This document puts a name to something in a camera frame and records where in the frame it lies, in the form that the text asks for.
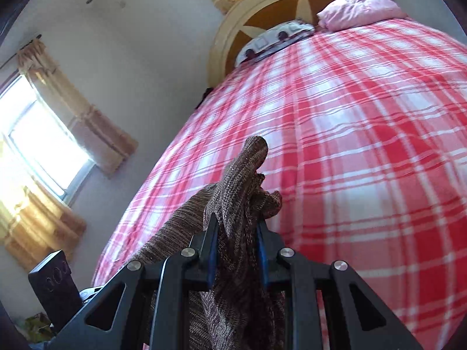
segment window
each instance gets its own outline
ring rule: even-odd
[[[30,171],[59,199],[69,202],[93,162],[37,100],[23,76],[0,95],[0,130]]]

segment arched headboard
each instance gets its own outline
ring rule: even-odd
[[[232,72],[240,50],[252,38],[295,18],[318,24],[317,13],[334,0],[240,0],[230,9],[211,47],[208,83],[215,87]]]

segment pillowcase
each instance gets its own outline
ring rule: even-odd
[[[301,39],[311,37],[315,28],[301,20],[276,25],[249,41],[237,55],[235,67],[250,60],[253,63],[290,46]]]
[[[331,32],[374,24],[407,14],[392,0],[335,0],[318,13],[318,25]]]

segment red plaid bedspread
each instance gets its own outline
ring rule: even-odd
[[[319,34],[234,71],[188,120],[110,238],[94,285],[119,267],[251,135],[270,229],[308,258],[348,261],[439,349],[467,311],[467,48],[390,20]]]

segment brown knit fabric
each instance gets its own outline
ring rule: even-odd
[[[279,192],[269,194],[261,188],[264,175],[256,173],[267,153],[262,137],[248,138],[222,180],[177,209],[133,257],[145,264],[167,258],[207,227],[212,212],[216,215],[216,279],[212,291],[190,292],[190,349],[283,347],[283,296],[263,290],[256,256],[258,216],[270,218],[282,204]]]

